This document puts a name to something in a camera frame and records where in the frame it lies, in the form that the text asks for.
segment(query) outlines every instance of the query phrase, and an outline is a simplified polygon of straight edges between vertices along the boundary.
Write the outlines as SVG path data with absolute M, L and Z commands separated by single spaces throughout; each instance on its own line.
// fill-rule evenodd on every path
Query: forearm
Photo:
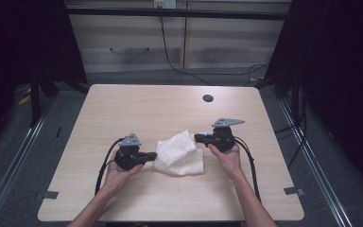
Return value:
M 110 199 L 111 195 L 109 193 L 102 189 L 99 190 L 81 213 L 68 226 L 94 226 Z
M 247 226 L 276 226 L 268 211 L 257 199 L 244 173 L 242 171 L 235 172 L 232 175 L 232 180 Z

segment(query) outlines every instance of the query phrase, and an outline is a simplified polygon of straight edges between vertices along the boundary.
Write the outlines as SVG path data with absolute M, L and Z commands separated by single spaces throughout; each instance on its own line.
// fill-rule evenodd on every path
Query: black circle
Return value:
M 206 101 L 206 102 L 212 102 L 212 101 L 214 101 L 214 97 L 211 96 L 211 95 L 205 95 L 205 96 L 202 97 L 202 99 L 204 101 Z

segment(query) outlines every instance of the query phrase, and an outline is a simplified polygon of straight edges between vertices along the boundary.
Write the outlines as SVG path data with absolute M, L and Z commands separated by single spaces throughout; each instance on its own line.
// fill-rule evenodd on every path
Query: black controller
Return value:
M 154 161 L 157 157 L 155 152 L 139 152 L 141 142 L 135 134 L 131 134 L 122 140 L 120 149 L 114 156 L 114 161 L 124 170 L 131 170 L 139 164 Z
M 244 123 L 243 120 L 234 120 L 220 118 L 213 124 L 214 132 L 198 133 L 194 135 L 197 143 L 202 143 L 208 148 L 209 144 L 213 144 L 220 152 L 226 152 L 235 145 L 234 136 L 232 134 L 231 125 Z

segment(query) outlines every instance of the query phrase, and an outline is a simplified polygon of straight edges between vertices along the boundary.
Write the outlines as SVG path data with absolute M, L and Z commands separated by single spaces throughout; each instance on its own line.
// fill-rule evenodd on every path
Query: black cable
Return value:
M 281 130 L 277 130 L 277 131 L 275 131 L 275 134 L 276 134 L 276 133 L 283 132 L 283 131 L 289 131 L 289 130 L 291 130 L 291 129 L 295 128 L 295 127 L 296 127 L 295 125 L 287 126 L 287 127 L 285 127 L 284 129 L 281 129 Z
M 111 148 L 108 150 L 107 156 L 105 157 L 105 161 L 104 164 L 102 164 L 101 170 L 99 170 L 99 175 L 98 178 L 96 179 L 96 185 L 95 185 L 95 195 L 96 193 L 99 191 L 99 188 L 101 187 L 101 181 L 102 181 L 102 176 L 104 175 L 105 172 L 105 168 L 108 165 L 108 158 L 110 156 L 110 154 L 112 153 L 112 150 L 114 148 L 114 146 L 116 146 L 117 143 L 119 143 L 120 141 L 122 141 L 124 138 L 120 138 L 118 140 L 116 140 L 112 145 Z
M 304 96 L 303 92 L 302 92 L 302 116 L 303 116 L 303 120 L 304 120 L 304 132 L 302 134 L 301 137 L 301 142 L 299 144 L 299 147 L 296 149 L 296 151 L 294 152 L 293 158 L 291 159 L 291 161 L 288 163 L 287 168 L 290 168 L 291 165 L 293 164 L 294 160 L 296 159 L 297 155 L 299 154 L 300 149 L 303 147 L 304 142 L 306 141 L 306 102 L 307 99 Z
M 24 91 L 27 91 L 29 89 L 29 87 L 27 87 L 27 88 L 24 88 L 24 89 L 17 89 L 16 91 L 14 91 L 14 94 L 16 95 L 16 94 L 19 94 L 19 93 L 22 93 L 22 92 L 24 92 Z
M 167 46 L 166 46 L 166 39 L 165 39 L 165 37 L 164 37 L 164 18 L 163 17 L 160 17 L 160 21 L 161 21 L 161 31 L 162 31 L 162 38 L 163 38 L 163 40 L 164 40 L 164 53 L 165 53 L 165 55 L 166 55 L 166 60 L 167 60 L 167 63 L 170 65 L 170 67 L 174 70 L 174 71 L 176 71 L 176 72 L 178 72 L 178 73 L 180 73 L 180 74 L 184 74 L 184 75 L 188 75 L 188 76 L 191 76 L 191 77 L 194 77 L 194 78 L 196 78 L 196 79 L 199 79 L 200 81 L 202 81 L 202 82 L 204 82 L 205 84 L 208 84 L 208 85 L 210 85 L 210 86 L 214 86 L 214 84 L 211 84 L 210 82 L 207 82 L 207 81 L 205 81 L 204 79 L 201 79 L 200 77 L 198 77 L 198 75 L 199 76 L 206 76 L 206 75 L 222 75 L 222 76 L 243 76 L 243 75 L 249 75 L 249 74 L 251 74 L 251 73 L 253 73 L 253 72 L 255 72 L 255 71 L 258 71 L 259 69 L 261 69 L 262 67 L 264 67 L 264 66 L 267 66 L 268 65 L 268 63 L 264 63 L 264 64 L 254 64 L 254 65 L 252 65 L 252 66 L 250 66 L 249 67 L 249 72 L 247 72 L 247 73 L 236 73 L 236 74 L 232 74 L 232 73 L 195 73 L 195 74 L 192 74 L 192 73 L 187 73 L 187 72 L 183 72 L 183 71 L 181 71 L 181 70 L 178 70 L 178 69 L 176 69 L 174 66 L 173 66 L 173 64 L 170 62 L 170 59 L 169 59 L 169 55 L 168 55 L 168 53 L 167 53 Z M 258 67 L 259 66 L 259 68 L 257 68 L 257 69 L 255 69 L 255 70 L 252 70 L 251 71 L 251 69 L 252 69 L 252 67 Z M 247 86 L 247 84 L 249 84 L 250 83 L 250 80 L 248 80 L 243 86 Z
M 277 140 L 283 140 L 283 139 L 286 139 L 290 136 L 292 136 L 294 134 L 294 132 L 290 133 L 289 135 L 286 135 L 286 136 L 283 136 L 283 137 L 280 137 L 280 138 L 277 138 Z
M 208 84 L 208 85 L 210 85 L 210 86 L 214 86 L 214 84 L 211 84 L 211 83 L 209 83 L 209 82 L 205 81 L 204 79 L 201 79 L 201 78 L 197 77 L 197 76 L 196 76 L 196 75 L 194 75 L 194 74 L 185 73 L 185 72 L 183 72 L 183 71 L 180 71 L 180 70 L 176 69 L 176 68 L 172 65 L 172 63 L 170 63 L 169 55 L 167 54 L 166 40 L 165 40 L 165 38 L 164 38 L 164 18 L 163 18 L 163 17 L 160 17 L 160 21 L 161 21 L 162 38 L 163 38 L 163 40 L 164 40 L 164 53 L 166 54 L 167 63 L 169 63 L 170 67 L 171 67 L 173 70 L 175 70 L 176 72 L 178 72 L 178 73 L 181 73 L 181 74 L 185 74 L 185 75 L 188 75 L 188 76 L 194 77 L 194 78 L 199 79 L 200 81 L 204 82 L 205 84 Z
M 317 29 L 317 33 L 315 34 L 314 39 L 312 40 L 312 43 L 310 45 L 309 51 L 307 52 L 307 55 L 306 55 L 304 64 L 306 62 L 308 62 L 308 59 L 309 59 L 309 57 L 310 57 L 310 55 L 312 53 L 312 50 L 314 48 L 315 42 L 316 42 L 318 36 L 320 35 L 320 31 L 322 29 L 322 24 L 323 24 L 323 21 L 324 21 L 325 16 L 326 16 L 326 12 L 329 9 L 329 6 L 330 6 L 331 2 L 332 2 L 332 0 L 329 0 L 328 1 L 328 4 L 326 5 L 325 10 L 323 11 L 322 18 L 320 19 L 320 24 L 319 24 L 319 27 Z M 306 136 L 306 116 L 305 116 L 306 98 L 304 98 L 303 92 L 302 92 L 302 104 L 303 104 L 303 114 L 304 114 L 304 133 L 302 135 L 302 141 L 301 141 L 299 147 L 297 148 L 296 152 L 294 153 L 294 156 L 291 159 L 290 163 L 287 165 L 287 168 L 290 168 L 291 167 L 291 165 L 293 164 L 294 160 L 296 159 L 297 154 L 299 153 L 301 147 L 303 146 L 304 140 L 306 140 L 306 138 L 305 138 L 305 136 Z
M 234 141 L 238 145 L 240 145 L 246 151 L 247 155 L 249 156 L 249 161 L 250 161 L 250 166 L 251 166 L 251 174 L 252 174 L 252 182 L 253 182 L 253 186 L 254 186 L 255 195 L 257 196 L 258 200 L 261 201 L 261 197 L 259 195 L 259 190 L 258 190 L 258 182 L 257 182 L 257 179 L 256 179 L 254 159 L 251 156 L 249 147 L 247 146 L 247 144 L 242 139 L 240 139 L 240 138 L 238 138 L 236 136 L 234 137 Z
M 24 86 L 26 86 L 26 85 L 27 85 L 26 83 L 19 84 L 19 85 L 17 85 L 17 86 L 14 88 L 14 91 L 19 90 L 19 89 L 23 88 L 23 87 L 24 87 Z

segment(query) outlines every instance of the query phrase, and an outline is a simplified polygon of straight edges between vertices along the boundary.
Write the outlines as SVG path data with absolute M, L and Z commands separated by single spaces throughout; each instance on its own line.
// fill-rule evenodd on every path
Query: dark background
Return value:
M 0 121 L 13 100 L 14 88 L 30 82 L 33 67 L 48 95 L 55 94 L 55 78 L 48 70 L 65 79 L 87 82 L 69 17 L 13 9 L 33 6 L 64 8 L 64 3 L 0 1 Z
M 276 79 L 276 94 L 284 96 L 296 74 L 363 173 L 363 0 L 293 1 L 289 13 L 302 19 L 285 22 L 266 77 L 284 72 Z

